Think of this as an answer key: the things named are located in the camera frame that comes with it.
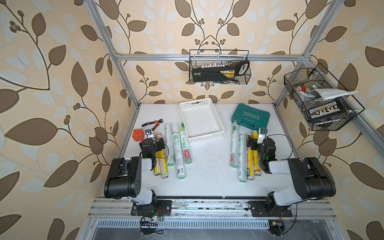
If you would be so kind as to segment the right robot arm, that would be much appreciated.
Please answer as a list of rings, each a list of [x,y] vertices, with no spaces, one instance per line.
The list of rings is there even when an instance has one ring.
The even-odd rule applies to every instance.
[[[250,147],[258,152],[260,168],[266,174],[289,175],[292,179],[290,186],[268,194],[267,205],[288,207],[307,200],[333,197],[336,194],[334,181],[317,158],[277,160],[276,145],[271,138],[265,138],[262,143],[252,140]]]

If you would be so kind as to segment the white wrap roll red label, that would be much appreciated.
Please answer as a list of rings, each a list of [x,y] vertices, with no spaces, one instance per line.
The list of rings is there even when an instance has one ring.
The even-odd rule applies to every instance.
[[[183,122],[179,122],[178,127],[179,127],[179,134],[180,134],[180,139],[181,139],[181,144],[182,144],[184,162],[186,164],[191,164],[193,161],[192,161],[192,155],[191,155],[191,150],[190,150],[190,146],[189,146],[189,141],[187,138],[185,124]]]

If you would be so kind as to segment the black yellow tool box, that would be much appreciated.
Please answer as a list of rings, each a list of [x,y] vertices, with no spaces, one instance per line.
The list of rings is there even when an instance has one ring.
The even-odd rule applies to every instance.
[[[248,60],[201,65],[190,69],[190,78],[195,83],[242,84],[250,78],[250,75]]]

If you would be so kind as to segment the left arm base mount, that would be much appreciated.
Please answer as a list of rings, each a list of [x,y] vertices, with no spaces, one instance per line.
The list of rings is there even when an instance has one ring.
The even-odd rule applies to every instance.
[[[169,216],[172,211],[171,200],[153,200],[148,205],[137,205],[133,203],[131,210],[131,216],[144,216],[144,217],[155,217],[155,216]]]

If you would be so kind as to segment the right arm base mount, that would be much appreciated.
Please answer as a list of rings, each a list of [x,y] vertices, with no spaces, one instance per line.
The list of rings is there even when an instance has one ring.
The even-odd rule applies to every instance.
[[[249,209],[253,217],[292,217],[292,211],[289,207],[278,206],[275,203],[267,203],[266,201],[250,201]]]

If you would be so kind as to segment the green tool case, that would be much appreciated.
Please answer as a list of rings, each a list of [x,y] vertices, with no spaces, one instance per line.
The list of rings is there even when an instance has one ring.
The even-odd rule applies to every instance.
[[[267,128],[271,114],[266,111],[252,108],[245,104],[239,104],[232,115],[232,123],[250,130],[258,131],[260,128]]]

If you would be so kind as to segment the white paper bundle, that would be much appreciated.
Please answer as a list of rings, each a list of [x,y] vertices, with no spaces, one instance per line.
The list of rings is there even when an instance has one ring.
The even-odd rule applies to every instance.
[[[309,95],[316,99],[331,100],[343,96],[350,96],[357,94],[359,91],[345,91],[340,89],[315,89]]]

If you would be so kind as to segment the white green wrap roll long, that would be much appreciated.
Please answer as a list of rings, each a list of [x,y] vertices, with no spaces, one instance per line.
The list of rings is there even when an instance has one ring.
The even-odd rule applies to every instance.
[[[175,164],[177,170],[177,178],[179,180],[185,179],[187,174],[183,161],[183,149],[181,144],[180,134],[178,132],[173,133],[174,155]]]

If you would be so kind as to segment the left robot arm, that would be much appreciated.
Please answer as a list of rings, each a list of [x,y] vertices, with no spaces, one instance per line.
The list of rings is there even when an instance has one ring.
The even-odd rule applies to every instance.
[[[126,198],[139,206],[157,207],[155,192],[142,186],[142,172],[155,170],[156,154],[165,148],[165,144],[162,139],[150,138],[140,142],[140,148],[138,156],[112,160],[104,196],[115,200]]]

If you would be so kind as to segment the orange black pliers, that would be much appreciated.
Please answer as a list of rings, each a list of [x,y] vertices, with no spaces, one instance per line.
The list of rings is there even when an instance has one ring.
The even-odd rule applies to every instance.
[[[164,122],[163,119],[159,119],[159,120],[156,120],[156,121],[144,123],[144,124],[142,124],[142,127],[146,127],[146,126],[149,126],[149,125],[154,125],[152,127],[152,131],[154,131],[163,122]]]

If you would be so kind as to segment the red cube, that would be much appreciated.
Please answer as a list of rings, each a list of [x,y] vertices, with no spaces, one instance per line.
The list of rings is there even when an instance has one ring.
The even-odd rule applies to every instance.
[[[145,139],[145,132],[143,129],[135,129],[132,138],[135,142],[141,142]]]

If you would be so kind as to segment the white plastic basket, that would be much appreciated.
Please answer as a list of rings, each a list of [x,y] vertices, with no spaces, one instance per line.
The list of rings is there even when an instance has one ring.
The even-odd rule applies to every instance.
[[[179,106],[189,142],[216,139],[225,132],[212,99],[182,102]]]

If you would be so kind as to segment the socket bit set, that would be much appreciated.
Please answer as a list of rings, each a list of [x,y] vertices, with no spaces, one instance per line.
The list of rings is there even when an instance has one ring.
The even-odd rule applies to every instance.
[[[330,118],[335,115],[344,114],[348,110],[342,105],[340,101],[334,101],[305,112],[307,120],[321,120]]]

